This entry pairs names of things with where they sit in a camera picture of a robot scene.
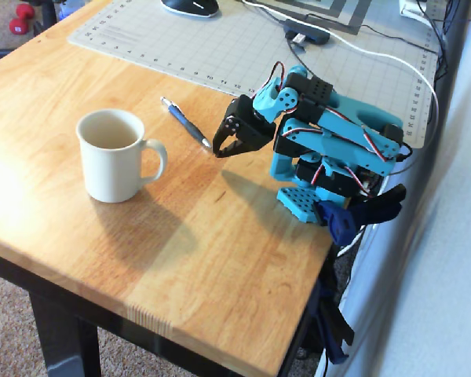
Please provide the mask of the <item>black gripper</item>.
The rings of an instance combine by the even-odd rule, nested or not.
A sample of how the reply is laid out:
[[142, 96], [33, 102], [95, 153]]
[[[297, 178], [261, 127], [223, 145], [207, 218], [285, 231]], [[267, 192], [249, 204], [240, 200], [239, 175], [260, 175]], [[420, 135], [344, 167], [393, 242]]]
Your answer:
[[[269, 123], [253, 108], [253, 100], [241, 95], [231, 102], [224, 120], [213, 138], [213, 151], [217, 158], [227, 158], [263, 148], [274, 137], [275, 123]], [[236, 139], [226, 147], [222, 143], [229, 137]]]

